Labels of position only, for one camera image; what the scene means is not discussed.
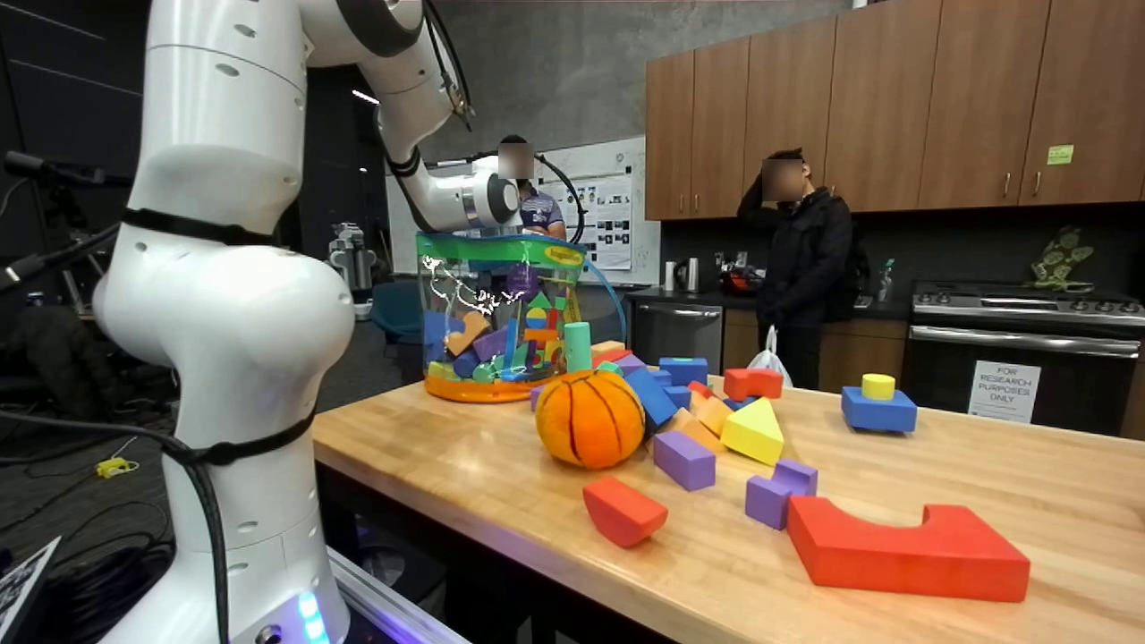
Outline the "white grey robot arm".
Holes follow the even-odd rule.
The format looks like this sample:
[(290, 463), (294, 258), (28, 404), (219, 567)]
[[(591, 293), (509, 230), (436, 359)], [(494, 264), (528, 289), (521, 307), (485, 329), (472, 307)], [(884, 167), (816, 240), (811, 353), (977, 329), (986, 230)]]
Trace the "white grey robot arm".
[(466, 112), (421, 0), (155, 0), (144, 131), (98, 323), (180, 376), (163, 452), (173, 567), (107, 644), (338, 644), (312, 417), (355, 329), (336, 269), (275, 242), (305, 180), (307, 75), (352, 64), (427, 232), (513, 219), (505, 156), (431, 171), (417, 144)]

